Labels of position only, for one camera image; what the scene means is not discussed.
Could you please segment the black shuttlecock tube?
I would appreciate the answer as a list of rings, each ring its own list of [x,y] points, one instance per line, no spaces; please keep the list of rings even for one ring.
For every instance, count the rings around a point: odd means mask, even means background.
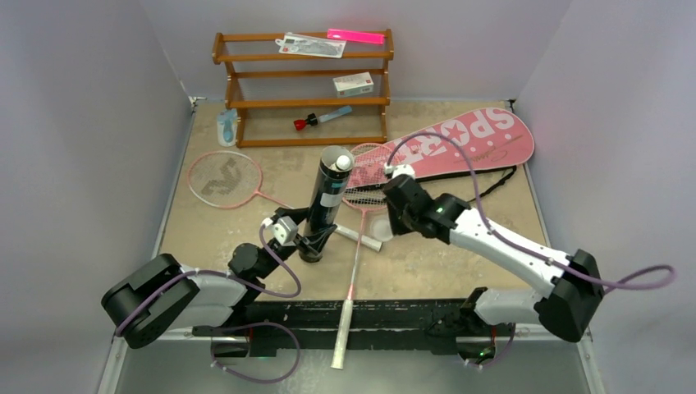
[[[347,172],[337,172],[333,168],[334,162],[341,155],[348,155],[352,158],[352,168]],[[322,151],[309,204],[309,219],[312,222],[312,228],[319,229],[336,225],[335,219],[354,164],[354,155],[344,147],[332,145]],[[303,260],[307,263],[317,263],[320,259]]]

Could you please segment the clear plastic tube lid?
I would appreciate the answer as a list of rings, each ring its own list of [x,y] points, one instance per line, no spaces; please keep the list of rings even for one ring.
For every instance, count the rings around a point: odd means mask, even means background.
[[[371,225],[372,237],[381,242],[393,239],[392,227],[387,218],[376,218]]]

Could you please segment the white shuttlecock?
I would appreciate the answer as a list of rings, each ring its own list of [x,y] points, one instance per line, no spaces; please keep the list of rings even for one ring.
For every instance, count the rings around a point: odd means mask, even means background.
[[[352,158],[348,155],[339,156],[334,162],[333,168],[337,172],[347,172],[352,168]]]

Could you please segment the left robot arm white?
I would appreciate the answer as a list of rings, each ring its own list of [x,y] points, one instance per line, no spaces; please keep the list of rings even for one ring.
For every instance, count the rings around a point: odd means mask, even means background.
[[[260,243],[238,245],[225,271],[192,268],[169,253],[157,255],[103,295],[101,305],[116,336],[139,349],[178,328],[209,326],[236,335],[245,324],[242,310],[271,292],[263,280],[282,267],[297,281],[286,261],[297,251],[318,254],[337,229],[331,224],[303,236],[298,226],[308,218],[306,208],[278,208],[263,220]]]

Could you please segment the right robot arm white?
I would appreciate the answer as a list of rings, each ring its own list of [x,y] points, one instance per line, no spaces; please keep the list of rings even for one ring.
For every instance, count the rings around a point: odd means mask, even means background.
[[[526,291],[476,289],[460,313],[467,332],[479,334],[493,325],[522,323],[539,324],[568,342],[583,337],[605,295],[590,253],[567,254],[495,222],[484,222],[469,203],[448,193],[434,199],[407,175],[392,178],[382,190],[394,235],[417,232],[474,252],[530,286]]]

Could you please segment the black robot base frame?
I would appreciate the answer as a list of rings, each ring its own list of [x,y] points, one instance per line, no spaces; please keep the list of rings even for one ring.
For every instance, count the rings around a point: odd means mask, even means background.
[[[184,323],[195,337],[216,342],[245,337],[253,357],[274,356],[280,349],[331,350],[343,304],[339,300],[257,301],[227,308],[230,317],[211,323],[194,318]],[[193,308],[193,299],[175,291],[172,300],[154,302],[123,331],[128,345],[142,348],[173,329],[175,318]],[[357,300],[351,307],[350,350],[427,350],[434,355],[490,359],[495,341],[512,332],[509,323],[490,326],[468,299]]]

